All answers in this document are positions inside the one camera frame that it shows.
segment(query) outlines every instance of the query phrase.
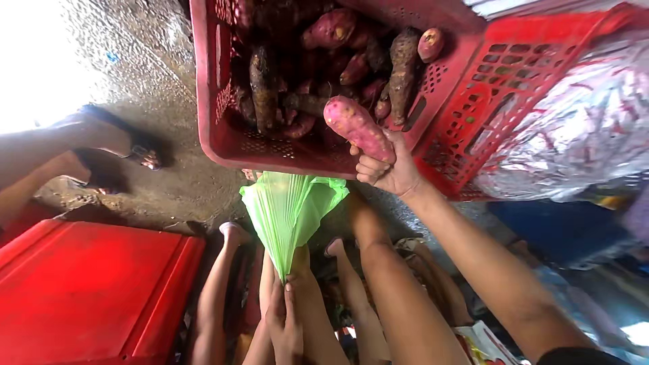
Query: sweet potato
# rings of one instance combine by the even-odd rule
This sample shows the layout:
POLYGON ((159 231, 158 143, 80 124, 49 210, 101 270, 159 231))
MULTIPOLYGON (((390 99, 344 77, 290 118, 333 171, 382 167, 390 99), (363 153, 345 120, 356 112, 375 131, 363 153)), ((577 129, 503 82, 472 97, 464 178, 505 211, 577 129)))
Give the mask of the sweet potato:
POLYGON ((306 136, 315 125, 315 117, 309 114, 300 113, 293 124, 282 130, 282 134, 296 140, 306 136))
POLYGON ((356 28, 347 41, 347 47, 351 49, 363 49, 367 47, 367 41, 374 36, 374 29, 366 21, 357 21, 356 28))
POLYGON ((338 48, 351 37, 356 27, 356 15, 350 9, 335 9, 321 16, 302 34, 305 49, 338 48))
POLYGON ((329 99, 324 107, 324 121, 366 155, 390 164, 397 160, 392 144, 367 109, 352 99, 344 96, 329 99))
POLYGON ((390 48, 390 59, 392 60, 392 75, 389 84, 392 108, 390 115, 395 125, 402 125, 406 122, 406 104, 415 84, 419 35, 417 29, 407 27, 395 38, 390 48))
POLYGON ((380 120, 380 119, 386 119, 388 115, 390 115, 390 110, 392 109, 392 104, 390 103, 390 86, 389 83, 387 83, 383 87, 383 91, 381 92, 381 96, 378 97, 378 101, 376 102, 376 106, 374 107, 374 116, 380 120))
POLYGON ((365 52, 359 51, 356 53, 347 67, 340 74, 340 85, 351 85, 356 84, 358 81, 361 81, 369 72, 369 66, 365 59, 365 52))
POLYGON ((291 31, 334 8, 329 0, 265 0, 254 12, 254 23, 275 40, 290 38, 291 31))
POLYGON ((343 52, 331 56, 331 61, 324 73, 326 79, 338 80, 343 73, 351 57, 343 52))
POLYGON ((365 57, 367 59, 367 64, 374 72, 389 72, 392 68, 392 63, 390 63, 390 55, 387 52, 387 49, 383 48, 383 46, 374 37, 370 37, 367 40, 365 57))
POLYGON ((431 28, 425 31, 424 35, 419 38, 417 52, 421 60, 427 64, 433 62, 439 56, 442 47, 444 47, 442 32, 437 28, 431 28))
POLYGON ((275 55, 266 45, 255 47, 252 51, 250 86, 257 117, 257 129, 260 133, 265 134, 276 125, 278 99, 275 55))
POLYGON ((322 117, 327 101, 329 101, 327 97, 287 93, 284 100, 282 100, 282 104, 288 109, 299 110, 312 116, 322 117))
POLYGON ((385 79, 376 79, 363 88, 363 104, 373 105, 381 95, 386 83, 385 79))

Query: green plastic bag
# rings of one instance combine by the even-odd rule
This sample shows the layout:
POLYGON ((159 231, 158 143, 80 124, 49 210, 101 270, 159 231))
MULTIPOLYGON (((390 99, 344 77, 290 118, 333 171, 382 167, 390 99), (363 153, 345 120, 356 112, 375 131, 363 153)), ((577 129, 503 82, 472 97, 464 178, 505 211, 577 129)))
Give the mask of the green plastic bag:
POLYGON ((256 183, 239 190, 282 282, 291 271, 295 248, 306 244, 322 217, 349 194, 345 183, 330 177, 265 171, 256 183))

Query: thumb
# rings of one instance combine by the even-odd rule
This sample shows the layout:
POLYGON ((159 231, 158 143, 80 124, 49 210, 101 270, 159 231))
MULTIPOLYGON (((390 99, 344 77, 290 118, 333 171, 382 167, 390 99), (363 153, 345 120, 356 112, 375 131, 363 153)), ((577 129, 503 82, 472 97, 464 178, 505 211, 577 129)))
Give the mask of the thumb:
POLYGON ((406 140, 404 139, 404 134, 402 131, 393 132, 387 129, 382 129, 382 131, 387 140, 392 142, 392 144, 395 146, 395 154, 397 154, 397 158, 404 155, 410 156, 410 150, 406 146, 406 140))

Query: silver plastic sheet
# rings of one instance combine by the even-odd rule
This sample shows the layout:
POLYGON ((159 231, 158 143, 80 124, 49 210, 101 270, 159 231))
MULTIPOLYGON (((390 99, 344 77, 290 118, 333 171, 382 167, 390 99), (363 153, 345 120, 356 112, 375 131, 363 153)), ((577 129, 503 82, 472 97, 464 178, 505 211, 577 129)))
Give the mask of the silver plastic sheet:
POLYGON ((649 31, 607 36, 535 105, 475 183, 513 200, 566 201, 649 169, 649 31))

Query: wrist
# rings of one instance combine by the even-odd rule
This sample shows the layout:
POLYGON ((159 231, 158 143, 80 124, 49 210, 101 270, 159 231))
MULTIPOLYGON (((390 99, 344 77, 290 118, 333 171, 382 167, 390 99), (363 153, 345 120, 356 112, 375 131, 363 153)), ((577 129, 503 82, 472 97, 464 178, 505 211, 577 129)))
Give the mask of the wrist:
POLYGON ((420 199, 420 196, 423 194, 429 193, 439 193, 437 188, 433 186, 426 179, 423 179, 421 176, 417 179, 417 182, 406 192, 401 194, 399 198, 406 204, 411 205, 414 201, 420 199))

